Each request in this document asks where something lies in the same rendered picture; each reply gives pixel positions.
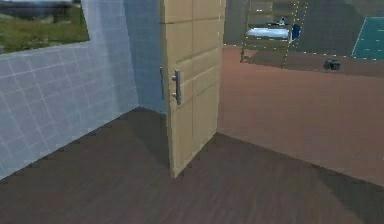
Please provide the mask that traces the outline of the window with green view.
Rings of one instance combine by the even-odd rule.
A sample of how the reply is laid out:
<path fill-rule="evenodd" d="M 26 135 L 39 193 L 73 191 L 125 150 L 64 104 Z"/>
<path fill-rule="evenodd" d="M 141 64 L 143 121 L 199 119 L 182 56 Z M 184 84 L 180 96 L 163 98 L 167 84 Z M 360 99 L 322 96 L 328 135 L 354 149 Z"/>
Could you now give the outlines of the window with green view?
<path fill-rule="evenodd" d="M 0 54 L 89 40 L 81 0 L 0 0 Z"/>

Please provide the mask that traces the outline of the white tray on shelf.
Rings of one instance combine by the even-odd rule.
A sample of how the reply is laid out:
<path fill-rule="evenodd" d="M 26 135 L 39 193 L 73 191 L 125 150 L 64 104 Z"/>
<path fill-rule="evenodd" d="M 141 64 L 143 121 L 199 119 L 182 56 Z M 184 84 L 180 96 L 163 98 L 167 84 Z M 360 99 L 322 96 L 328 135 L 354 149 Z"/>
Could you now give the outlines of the white tray on shelf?
<path fill-rule="evenodd" d="M 248 36 L 265 38 L 287 39 L 289 37 L 289 31 L 285 28 L 252 28 L 246 34 Z"/>

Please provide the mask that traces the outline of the small black object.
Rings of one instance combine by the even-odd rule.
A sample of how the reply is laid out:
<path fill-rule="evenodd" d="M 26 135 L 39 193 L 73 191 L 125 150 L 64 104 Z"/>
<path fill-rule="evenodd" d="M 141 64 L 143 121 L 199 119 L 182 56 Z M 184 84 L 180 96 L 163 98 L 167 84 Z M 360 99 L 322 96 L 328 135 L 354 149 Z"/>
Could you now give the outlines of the small black object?
<path fill-rule="evenodd" d="M 341 63 L 336 59 L 326 59 L 323 68 L 326 70 L 339 70 Z"/>

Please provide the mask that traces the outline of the teal framed panel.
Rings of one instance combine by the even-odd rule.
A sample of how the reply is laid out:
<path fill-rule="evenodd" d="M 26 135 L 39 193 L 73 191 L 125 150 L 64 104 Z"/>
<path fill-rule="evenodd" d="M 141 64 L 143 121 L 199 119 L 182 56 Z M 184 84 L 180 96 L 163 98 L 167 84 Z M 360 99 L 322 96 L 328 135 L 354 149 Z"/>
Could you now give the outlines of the teal framed panel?
<path fill-rule="evenodd" d="M 384 60 L 384 17 L 366 17 L 364 19 L 351 56 Z"/>

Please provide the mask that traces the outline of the light wooden room door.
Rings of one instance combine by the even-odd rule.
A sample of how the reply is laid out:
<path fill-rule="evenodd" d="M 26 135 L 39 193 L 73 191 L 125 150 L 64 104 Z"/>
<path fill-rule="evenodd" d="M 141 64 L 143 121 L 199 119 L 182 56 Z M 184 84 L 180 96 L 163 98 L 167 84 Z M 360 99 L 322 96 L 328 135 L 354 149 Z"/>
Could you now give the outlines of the light wooden room door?
<path fill-rule="evenodd" d="M 217 132 L 226 0 L 158 0 L 169 169 L 177 177 Z M 182 104 L 172 96 L 180 71 Z"/>

